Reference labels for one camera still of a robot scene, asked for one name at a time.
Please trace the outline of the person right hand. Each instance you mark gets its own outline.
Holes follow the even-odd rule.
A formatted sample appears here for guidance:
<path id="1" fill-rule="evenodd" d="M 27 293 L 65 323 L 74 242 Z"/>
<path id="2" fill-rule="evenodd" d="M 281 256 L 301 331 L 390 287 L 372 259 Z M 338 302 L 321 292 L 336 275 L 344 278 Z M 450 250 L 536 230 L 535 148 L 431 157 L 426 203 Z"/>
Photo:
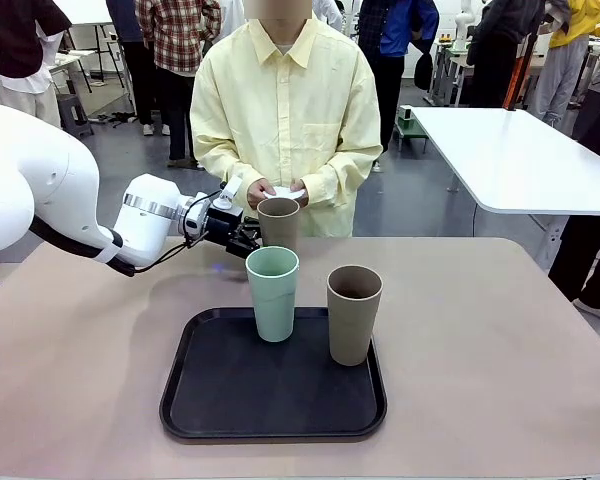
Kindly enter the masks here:
<path id="1" fill-rule="evenodd" d="M 249 207 L 252 210 L 256 210 L 258 205 L 267 199 L 268 195 L 276 195 L 270 182 L 266 178 L 256 180 L 247 189 L 247 202 Z"/>

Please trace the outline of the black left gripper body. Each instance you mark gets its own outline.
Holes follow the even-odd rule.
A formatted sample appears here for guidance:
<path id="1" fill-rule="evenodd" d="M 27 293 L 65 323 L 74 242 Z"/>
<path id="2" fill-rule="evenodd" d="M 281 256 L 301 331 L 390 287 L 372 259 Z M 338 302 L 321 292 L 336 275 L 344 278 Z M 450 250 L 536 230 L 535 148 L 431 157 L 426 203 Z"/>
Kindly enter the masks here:
<path id="1" fill-rule="evenodd" d="M 240 249 L 237 231 L 242 222 L 242 215 L 241 207 L 231 207 L 228 210 L 210 207 L 204 222 L 204 239 L 226 249 Z"/>

